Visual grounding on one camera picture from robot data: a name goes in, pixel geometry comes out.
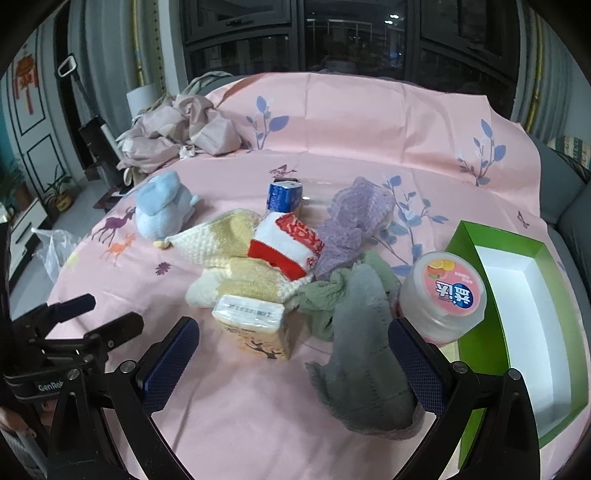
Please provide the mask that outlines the grey sofa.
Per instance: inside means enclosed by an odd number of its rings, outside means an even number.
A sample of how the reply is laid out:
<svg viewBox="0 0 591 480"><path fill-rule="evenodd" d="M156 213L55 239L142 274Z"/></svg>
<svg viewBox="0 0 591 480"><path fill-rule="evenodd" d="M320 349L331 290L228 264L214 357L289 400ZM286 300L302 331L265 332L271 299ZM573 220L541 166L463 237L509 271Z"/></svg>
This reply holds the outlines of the grey sofa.
<svg viewBox="0 0 591 480"><path fill-rule="evenodd" d="M590 170L529 137L541 161L541 217L572 284L590 294Z"/></svg>

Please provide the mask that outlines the green cloth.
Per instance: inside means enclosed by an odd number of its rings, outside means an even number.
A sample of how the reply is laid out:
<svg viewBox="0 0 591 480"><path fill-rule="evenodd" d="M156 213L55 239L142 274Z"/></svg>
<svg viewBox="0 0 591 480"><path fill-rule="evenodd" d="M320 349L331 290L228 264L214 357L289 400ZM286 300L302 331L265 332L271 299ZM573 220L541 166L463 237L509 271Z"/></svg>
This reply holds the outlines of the green cloth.
<svg viewBox="0 0 591 480"><path fill-rule="evenodd" d="M307 318L308 330L312 337L332 342L332 316L335 307L346 295L346 283L353 275L353 269L360 265L368 265L374 270L388 296L398 296L402 283L394 275L391 266L375 251L363 252L351 267L332 271L328 280L315 280L298 288L294 302L301 314Z"/></svg>

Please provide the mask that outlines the purple knit cloth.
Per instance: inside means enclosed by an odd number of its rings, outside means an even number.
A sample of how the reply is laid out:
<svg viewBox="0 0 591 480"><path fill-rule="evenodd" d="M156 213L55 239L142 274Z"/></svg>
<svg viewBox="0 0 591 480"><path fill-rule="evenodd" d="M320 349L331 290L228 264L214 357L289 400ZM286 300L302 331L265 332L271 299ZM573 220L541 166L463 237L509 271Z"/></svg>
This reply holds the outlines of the purple knit cloth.
<svg viewBox="0 0 591 480"><path fill-rule="evenodd" d="M327 279L335 269L351 266L361 255L363 243L393 209L393 194L363 177L336 193L329 218L317 229L324 248L315 264L315 277Z"/></svg>

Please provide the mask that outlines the pink jelly jar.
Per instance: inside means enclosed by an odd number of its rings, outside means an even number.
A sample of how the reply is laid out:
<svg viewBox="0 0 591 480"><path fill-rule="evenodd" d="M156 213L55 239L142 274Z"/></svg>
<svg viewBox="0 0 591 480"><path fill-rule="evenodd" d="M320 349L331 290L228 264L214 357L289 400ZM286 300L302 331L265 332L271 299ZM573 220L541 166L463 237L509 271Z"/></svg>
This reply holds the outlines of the pink jelly jar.
<svg viewBox="0 0 591 480"><path fill-rule="evenodd" d="M487 292L477 270L458 255L436 251L412 266L399 296L402 315L438 346L459 340L485 318Z"/></svg>

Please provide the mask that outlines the glass bottle steel lid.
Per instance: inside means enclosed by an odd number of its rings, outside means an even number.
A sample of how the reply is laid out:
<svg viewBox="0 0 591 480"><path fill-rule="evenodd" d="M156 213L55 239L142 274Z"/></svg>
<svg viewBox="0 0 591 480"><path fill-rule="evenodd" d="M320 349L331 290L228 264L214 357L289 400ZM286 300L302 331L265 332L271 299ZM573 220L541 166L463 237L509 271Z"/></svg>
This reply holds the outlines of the glass bottle steel lid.
<svg viewBox="0 0 591 480"><path fill-rule="evenodd" d="M301 199L301 207L298 214L295 216L313 228L320 227L325 219L329 218L328 208L329 205L331 205L332 198L335 197L335 194L353 184L353 182L344 184L316 179L296 178L280 178L273 180L273 182L280 180L294 180L303 185L304 190L303 199Z"/></svg>

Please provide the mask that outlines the white plastic bag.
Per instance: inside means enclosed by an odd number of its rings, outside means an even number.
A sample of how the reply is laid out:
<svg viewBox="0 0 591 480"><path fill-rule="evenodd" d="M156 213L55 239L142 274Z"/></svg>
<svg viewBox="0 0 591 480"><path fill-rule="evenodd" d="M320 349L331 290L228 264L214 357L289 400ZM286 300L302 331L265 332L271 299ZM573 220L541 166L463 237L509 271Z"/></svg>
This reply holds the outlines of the white plastic bag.
<svg viewBox="0 0 591 480"><path fill-rule="evenodd" d="M34 256L40 259L48 278L55 284L61 269L82 238L61 229L32 228L31 233L41 242L41 249Z"/></svg>

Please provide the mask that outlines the light blue plush toy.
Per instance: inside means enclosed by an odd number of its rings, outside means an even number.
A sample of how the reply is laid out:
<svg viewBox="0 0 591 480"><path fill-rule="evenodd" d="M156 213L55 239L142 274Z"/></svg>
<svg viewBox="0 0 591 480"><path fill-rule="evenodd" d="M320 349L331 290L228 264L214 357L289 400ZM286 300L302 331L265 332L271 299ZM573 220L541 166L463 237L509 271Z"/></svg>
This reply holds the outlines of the light blue plush toy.
<svg viewBox="0 0 591 480"><path fill-rule="evenodd" d="M195 212L199 196L180 181L176 171L152 177L135 196L138 233L152 242L163 242L181 231Z"/></svg>

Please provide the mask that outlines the potted plant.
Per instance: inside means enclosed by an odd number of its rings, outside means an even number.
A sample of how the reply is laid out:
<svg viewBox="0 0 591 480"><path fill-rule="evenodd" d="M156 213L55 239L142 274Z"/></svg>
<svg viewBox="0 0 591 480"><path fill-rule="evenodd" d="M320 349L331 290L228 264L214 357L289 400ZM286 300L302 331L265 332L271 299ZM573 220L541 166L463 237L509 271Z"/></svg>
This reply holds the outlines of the potted plant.
<svg viewBox="0 0 591 480"><path fill-rule="evenodd" d="M73 177L67 173L59 173L55 168L54 179L47 184L44 201L48 207L53 207L58 213L68 211L74 203L71 193Z"/></svg>

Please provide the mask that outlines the crumpled beige cloth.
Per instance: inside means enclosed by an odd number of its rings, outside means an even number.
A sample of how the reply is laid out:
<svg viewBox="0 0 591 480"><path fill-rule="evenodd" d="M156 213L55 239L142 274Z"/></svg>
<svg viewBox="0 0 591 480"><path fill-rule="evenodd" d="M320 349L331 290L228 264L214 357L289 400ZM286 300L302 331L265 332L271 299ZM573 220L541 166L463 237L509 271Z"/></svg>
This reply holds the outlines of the crumpled beige cloth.
<svg viewBox="0 0 591 480"><path fill-rule="evenodd" d="M177 95L140 115L117 144L122 154L119 170L135 168L151 174L178 158L183 149L220 156L238 150L242 138L211 100Z"/></svg>

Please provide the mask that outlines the pink printed bed sheet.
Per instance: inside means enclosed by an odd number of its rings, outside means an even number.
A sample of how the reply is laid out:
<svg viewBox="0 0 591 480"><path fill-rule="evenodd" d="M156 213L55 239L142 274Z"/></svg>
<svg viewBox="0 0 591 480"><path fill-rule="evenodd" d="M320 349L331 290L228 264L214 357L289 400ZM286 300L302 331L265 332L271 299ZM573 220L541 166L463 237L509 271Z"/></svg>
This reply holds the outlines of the pink printed bed sheet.
<svg viewBox="0 0 591 480"><path fill-rule="evenodd" d="M245 147L172 165L199 201L168 248L134 222L113 240L83 240L50 297L88 293L96 306L53 337L138 313L143 331L110 354L116 367L180 317L195 318L199 346L155 420L197 479L391 479L416 441L356 434L332 417L307 371L328 360L329 344L293 315L290 359L267 342L239 345L212 317L209 283L221 275L247 296L293 306L331 246L320 234L329 204L356 180L387 205L356 247L377 252L398 277L445 248L465 220L547 241L539 149L483 96L386 80L264 74L216 89L211 101Z"/></svg>

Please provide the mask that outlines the blue Tempo tissue pack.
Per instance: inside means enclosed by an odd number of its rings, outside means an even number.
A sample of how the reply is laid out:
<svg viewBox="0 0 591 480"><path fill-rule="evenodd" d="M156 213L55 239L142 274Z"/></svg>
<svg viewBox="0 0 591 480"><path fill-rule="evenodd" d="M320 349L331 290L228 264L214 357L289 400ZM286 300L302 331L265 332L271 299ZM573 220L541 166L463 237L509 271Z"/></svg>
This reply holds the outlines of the blue Tempo tissue pack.
<svg viewBox="0 0 591 480"><path fill-rule="evenodd" d="M304 187L294 180L280 180L270 183L266 198L269 212L298 214L303 199Z"/></svg>

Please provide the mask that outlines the cream yellow knit scarf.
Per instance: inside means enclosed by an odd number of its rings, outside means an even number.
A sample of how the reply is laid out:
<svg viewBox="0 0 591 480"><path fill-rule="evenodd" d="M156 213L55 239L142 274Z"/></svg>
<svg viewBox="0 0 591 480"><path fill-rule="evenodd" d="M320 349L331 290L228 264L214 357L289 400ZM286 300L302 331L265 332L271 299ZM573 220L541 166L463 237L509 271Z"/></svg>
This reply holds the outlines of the cream yellow knit scarf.
<svg viewBox="0 0 591 480"><path fill-rule="evenodd" d="M184 260L202 268L187 288L189 306L211 308L228 294L283 304L287 310L297 307L294 296L312 276L290 280L280 269L247 255L259 221L256 212L235 209L166 238Z"/></svg>

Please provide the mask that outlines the green white box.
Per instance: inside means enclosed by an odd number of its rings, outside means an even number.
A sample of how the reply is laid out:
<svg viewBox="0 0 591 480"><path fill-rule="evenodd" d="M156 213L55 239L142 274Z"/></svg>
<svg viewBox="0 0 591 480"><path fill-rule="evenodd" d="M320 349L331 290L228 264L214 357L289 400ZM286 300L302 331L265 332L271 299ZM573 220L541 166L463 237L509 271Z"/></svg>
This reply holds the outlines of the green white box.
<svg viewBox="0 0 591 480"><path fill-rule="evenodd" d="M524 377L535 415L541 476L574 453L590 419L590 356L565 273L536 239L461 222L448 252L467 260L487 292L484 320L458 342L474 371Z"/></svg>

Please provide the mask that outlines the yellow tissue pack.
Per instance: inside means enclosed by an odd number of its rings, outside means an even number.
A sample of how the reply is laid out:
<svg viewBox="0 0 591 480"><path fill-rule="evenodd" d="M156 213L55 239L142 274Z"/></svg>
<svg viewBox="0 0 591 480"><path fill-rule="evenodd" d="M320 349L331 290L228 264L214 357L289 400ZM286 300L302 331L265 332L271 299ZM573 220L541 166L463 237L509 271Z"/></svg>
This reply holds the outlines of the yellow tissue pack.
<svg viewBox="0 0 591 480"><path fill-rule="evenodd" d="M212 316L239 347L270 360L290 359L304 328L301 315L283 304L235 295L222 295Z"/></svg>

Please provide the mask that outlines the grey knit towel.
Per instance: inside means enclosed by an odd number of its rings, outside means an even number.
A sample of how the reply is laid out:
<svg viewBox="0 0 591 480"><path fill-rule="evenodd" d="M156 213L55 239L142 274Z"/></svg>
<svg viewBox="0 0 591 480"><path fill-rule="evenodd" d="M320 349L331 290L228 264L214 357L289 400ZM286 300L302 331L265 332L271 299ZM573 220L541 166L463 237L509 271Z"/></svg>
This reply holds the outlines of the grey knit towel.
<svg viewBox="0 0 591 480"><path fill-rule="evenodd" d="M425 411L388 342L393 320L388 295L369 265L346 280L332 316L332 354L325 365L307 365L312 388L349 431L390 440L417 435Z"/></svg>

